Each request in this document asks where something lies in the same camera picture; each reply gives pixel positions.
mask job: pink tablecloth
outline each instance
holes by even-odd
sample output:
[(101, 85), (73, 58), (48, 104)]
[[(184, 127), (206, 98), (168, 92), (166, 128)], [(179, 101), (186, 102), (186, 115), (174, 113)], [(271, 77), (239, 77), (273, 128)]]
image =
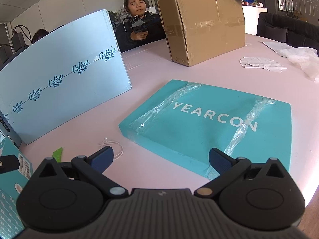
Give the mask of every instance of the pink tablecloth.
[[(130, 91), (68, 121), (22, 148), (22, 151), (36, 168), (44, 157), (51, 156), (60, 147), (63, 147), (64, 162), (78, 155), (89, 156), (107, 137), (124, 147), (122, 157), (104, 173), (110, 179), (128, 190), (190, 188), (193, 191), (208, 180), (123, 137), (118, 124), (171, 79), (202, 82), (291, 104), (290, 174), (308, 204), (319, 184), (319, 84), (310, 81), (286, 58), (278, 56), (260, 42), (264, 40), (267, 39), (247, 34), (246, 42), (252, 45), (190, 68), (170, 61), (166, 40), (127, 51), (122, 56), (133, 85)], [(270, 58), (288, 69), (282, 73), (244, 69), (239, 63), (244, 56)]]

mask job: woman's hand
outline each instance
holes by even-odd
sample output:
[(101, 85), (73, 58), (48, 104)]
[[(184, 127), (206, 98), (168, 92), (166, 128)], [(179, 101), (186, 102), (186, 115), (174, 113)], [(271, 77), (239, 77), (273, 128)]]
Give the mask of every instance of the woman's hand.
[(146, 39), (148, 31), (135, 33), (134, 31), (131, 33), (132, 40), (143, 40)]

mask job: black sofa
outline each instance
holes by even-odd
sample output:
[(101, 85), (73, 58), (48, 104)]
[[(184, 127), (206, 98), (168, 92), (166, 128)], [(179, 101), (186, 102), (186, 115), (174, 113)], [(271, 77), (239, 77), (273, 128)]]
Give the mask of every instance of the black sofa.
[(292, 47), (311, 47), (319, 53), (319, 26), (279, 14), (259, 14), (257, 36), (266, 37), (266, 26), (288, 28), (287, 44)]

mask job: teal box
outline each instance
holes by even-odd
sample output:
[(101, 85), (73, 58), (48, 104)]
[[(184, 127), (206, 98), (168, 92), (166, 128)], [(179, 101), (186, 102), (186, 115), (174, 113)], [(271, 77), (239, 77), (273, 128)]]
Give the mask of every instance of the teal box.
[[(32, 175), (32, 164), (10, 138), (0, 143), (0, 159), (1, 156), (15, 156), (20, 163), (18, 168), (14, 169), (14, 166), (14, 170), (0, 174), (0, 236), (12, 239), (24, 228), (16, 209), (16, 200)], [(7, 163), (1, 162), (1, 167), (7, 168)]]
[[(210, 149), (225, 151), (260, 100), (265, 99), (210, 85), (189, 88), (186, 81), (171, 80), (125, 118), (119, 128), (142, 147), (211, 179)], [(254, 163), (276, 157), (289, 170), (291, 108), (288, 103), (273, 101), (247, 123), (247, 132), (231, 156), (244, 156)]]

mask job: barcode label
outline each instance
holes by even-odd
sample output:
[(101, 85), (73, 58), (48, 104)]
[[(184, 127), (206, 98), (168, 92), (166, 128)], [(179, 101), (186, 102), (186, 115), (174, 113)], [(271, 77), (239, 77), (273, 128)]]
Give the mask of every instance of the barcode label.
[(20, 162), (19, 172), (29, 180), (31, 177), (30, 164), (20, 153), (19, 153), (19, 162)]

